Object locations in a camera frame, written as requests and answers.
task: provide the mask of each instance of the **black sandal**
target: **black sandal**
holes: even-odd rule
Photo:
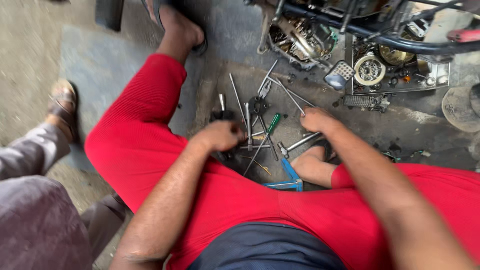
[[[160,13],[158,12],[160,10],[161,5],[170,5],[174,7],[177,11],[179,11],[185,17],[187,17],[187,19],[191,20],[194,24],[200,26],[197,22],[192,20],[191,16],[187,16],[185,11],[182,11],[182,8],[177,4],[177,1],[174,1],[174,0],[152,0],[152,1],[153,1],[153,11],[155,13],[156,22],[158,26],[160,26],[163,29],[163,31],[165,31],[165,28],[162,25],[162,20],[160,19]],[[150,16],[150,13],[148,12],[148,6],[147,6],[146,0],[142,0],[142,3],[145,7],[145,10],[147,10],[148,15]],[[202,55],[204,52],[206,52],[208,48],[205,30],[203,30],[203,32],[204,32],[204,41],[201,44],[196,45],[192,48],[192,53],[194,53],[195,55],[199,55],[199,56]]]
[[[56,89],[63,89],[61,92],[57,92]],[[72,113],[65,109],[60,101],[70,102],[72,104]],[[77,121],[75,118],[75,112],[77,110],[77,95],[72,84],[65,80],[58,80],[52,87],[50,94],[50,102],[48,103],[48,114],[58,116],[67,126],[72,133],[72,142],[78,140]]]
[[[315,141],[308,149],[313,147],[325,148],[325,162],[328,162],[331,159],[333,148],[332,148],[332,145],[326,139],[319,139]]]

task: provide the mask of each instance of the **blue stool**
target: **blue stool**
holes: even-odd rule
[[[284,189],[295,189],[295,191],[303,191],[303,181],[300,179],[298,174],[292,168],[287,159],[282,158],[282,168],[287,173],[290,180],[278,182],[278,183],[267,183],[264,186],[269,188],[274,188],[278,190]]]

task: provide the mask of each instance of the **forearm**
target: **forearm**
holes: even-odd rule
[[[470,269],[433,207],[393,164],[343,125],[325,133],[389,235],[398,269]]]
[[[163,261],[168,256],[187,222],[198,179],[209,155],[210,150],[195,141],[186,146],[130,222],[112,263],[115,267],[111,269]]]
[[[339,124],[324,134],[377,214],[423,201],[406,176],[344,125]]]

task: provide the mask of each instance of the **green screwdriver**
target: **green screwdriver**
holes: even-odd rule
[[[272,122],[270,123],[270,126],[267,128],[267,134],[265,134],[265,138],[264,140],[262,141],[262,143],[260,144],[260,146],[258,147],[257,151],[255,152],[255,155],[253,155],[253,158],[252,160],[250,161],[250,163],[248,164],[248,167],[247,169],[245,170],[245,172],[243,173],[243,176],[245,176],[248,172],[248,169],[250,169],[250,166],[253,164],[253,162],[255,161],[255,158],[257,157],[258,155],[258,152],[260,152],[260,149],[262,149],[262,145],[264,145],[265,141],[267,140],[268,138],[268,135],[273,131],[273,129],[275,128],[276,124],[278,123],[278,121],[280,120],[280,113],[276,113],[274,116],[273,116],[273,119],[272,119]]]

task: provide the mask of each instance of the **red trousers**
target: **red trousers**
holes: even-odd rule
[[[167,127],[186,75],[174,59],[150,56],[85,143],[92,164],[134,212],[187,144]],[[397,167],[479,263],[479,174],[419,164]],[[325,191],[277,191],[211,158],[200,178],[190,220],[172,250],[169,269],[188,267],[213,239],[248,221],[305,230],[334,250],[349,269],[392,268],[384,232],[345,167],[335,170],[332,186]]]

